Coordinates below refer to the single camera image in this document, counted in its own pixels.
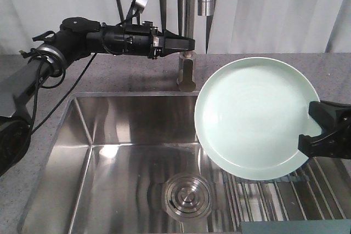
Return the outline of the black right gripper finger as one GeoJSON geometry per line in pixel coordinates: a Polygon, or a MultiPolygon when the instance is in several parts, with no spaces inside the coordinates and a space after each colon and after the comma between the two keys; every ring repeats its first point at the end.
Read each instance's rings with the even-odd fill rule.
{"type": "Polygon", "coordinates": [[[320,135],[341,132],[350,135],[350,104],[312,101],[308,113],[321,129],[320,135]]]}
{"type": "Polygon", "coordinates": [[[350,159],[350,127],[334,129],[313,137],[301,134],[298,149],[309,158],[350,159]]]}

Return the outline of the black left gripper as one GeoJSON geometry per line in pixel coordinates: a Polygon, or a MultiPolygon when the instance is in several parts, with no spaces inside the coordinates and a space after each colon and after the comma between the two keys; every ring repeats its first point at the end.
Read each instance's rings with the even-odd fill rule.
{"type": "Polygon", "coordinates": [[[103,48],[113,55],[136,55],[156,59],[164,56],[163,52],[193,51],[195,40],[176,35],[169,30],[164,30],[162,34],[151,21],[145,21],[141,25],[124,23],[106,26],[103,29],[103,48]]]}

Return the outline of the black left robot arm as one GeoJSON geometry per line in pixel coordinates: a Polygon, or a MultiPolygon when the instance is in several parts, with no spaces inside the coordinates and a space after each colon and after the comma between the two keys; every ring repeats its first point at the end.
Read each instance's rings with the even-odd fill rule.
{"type": "Polygon", "coordinates": [[[136,55],[149,59],[188,52],[195,40],[168,30],[159,31],[152,22],[141,25],[127,19],[117,25],[106,25],[82,17],[62,21],[58,32],[47,31],[33,38],[42,44],[21,52],[28,63],[1,81],[1,174],[16,165],[27,153],[37,105],[29,113],[27,103],[37,100],[44,82],[65,78],[67,68],[75,61],[97,54],[136,55]]]}

